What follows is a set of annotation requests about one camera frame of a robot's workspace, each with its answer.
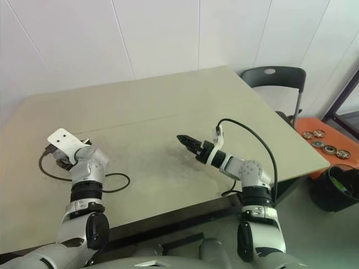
white bracket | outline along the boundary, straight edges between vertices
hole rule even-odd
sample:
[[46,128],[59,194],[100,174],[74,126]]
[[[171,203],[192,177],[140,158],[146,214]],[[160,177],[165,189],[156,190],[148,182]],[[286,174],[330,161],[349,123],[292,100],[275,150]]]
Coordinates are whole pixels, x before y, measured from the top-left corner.
[[215,154],[217,153],[217,151],[222,149],[224,144],[222,125],[220,124],[218,127],[219,127],[218,132],[216,129],[214,130],[214,138],[213,138],[214,148],[212,149],[212,152],[210,153],[207,159],[206,165],[211,165]]
[[65,153],[71,164],[76,164],[75,153],[77,150],[90,146],[82,143],[76,136],[63,128],[52,133],[52,135],[47,138],[47,141]]

black connector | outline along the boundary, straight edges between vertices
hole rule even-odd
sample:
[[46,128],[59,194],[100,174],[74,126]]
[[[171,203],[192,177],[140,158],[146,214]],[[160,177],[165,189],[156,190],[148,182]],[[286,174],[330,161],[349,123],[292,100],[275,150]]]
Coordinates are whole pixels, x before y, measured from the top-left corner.
[[44,151],[44,155],[47,156],[49,154],[54,153],[57,150],[57,148],[53,144],[49,144]]
[[220,128],[219,128],[219,125],[217,125],[215,127],[215,132],[217,133],[217,135],[220,135]]

beige tabletop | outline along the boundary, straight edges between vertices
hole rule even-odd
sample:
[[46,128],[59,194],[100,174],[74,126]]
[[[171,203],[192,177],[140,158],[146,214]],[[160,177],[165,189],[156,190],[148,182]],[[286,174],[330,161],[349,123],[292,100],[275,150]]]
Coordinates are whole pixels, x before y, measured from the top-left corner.
[[[271,148],[283,181],[329,166],[228,67],[35,95],[2,132],[0,253],[53,242],[71,184],[43,175],[38,158],[46,138],[63,127],[90,138],[110,157],[107,171],[128,174],[131,185],[104,194],[115,227],[220,197],[233,181],[195,160],[176,139],[212,139],[221,118],[236,119]],[[255,137],[223,123],[223,151],[255,159],[273,177],[268,153]],[[68,177],[53,158],[47,171]],[[104,187],[124,184],[107,179]]]

black trash can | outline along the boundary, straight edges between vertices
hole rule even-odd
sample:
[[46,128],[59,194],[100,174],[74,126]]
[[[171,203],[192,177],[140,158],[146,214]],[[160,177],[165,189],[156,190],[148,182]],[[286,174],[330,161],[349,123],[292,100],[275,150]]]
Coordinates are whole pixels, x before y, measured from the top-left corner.
[[310,197],[327,212],[337,212],[358,203],[359,170],[343,164],[331,166],[314,181]]

orange shelf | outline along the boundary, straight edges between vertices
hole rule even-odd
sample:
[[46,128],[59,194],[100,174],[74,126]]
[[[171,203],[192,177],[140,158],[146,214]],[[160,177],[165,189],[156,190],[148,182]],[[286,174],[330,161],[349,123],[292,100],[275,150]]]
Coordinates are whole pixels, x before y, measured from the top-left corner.
[[[338,158],[336,155],[326,154],[321,148],[313,147],[317,152],[319,152],[324,158],[326,158],[331,165],[346,164],[354,168],[359,168],[359,143],[351,140],[349,137],[343,135],[331,126],[325,124],[318,118],[300,118],[298,119],[296,124],[296,130],[300,135],[302,135],[305,131],[313,132],[318,129],[325,132],[325,137],[314,137],[310,140],[305,139],[309,144],[313,141],[318,140],[326,145],[332,145],[336,147],[337,150],[349,151],[351,157],[349,159],[343,160]],[[316,179],[323,171],[325,171],[325,169],[310,174],[310,177],[312,179]]]

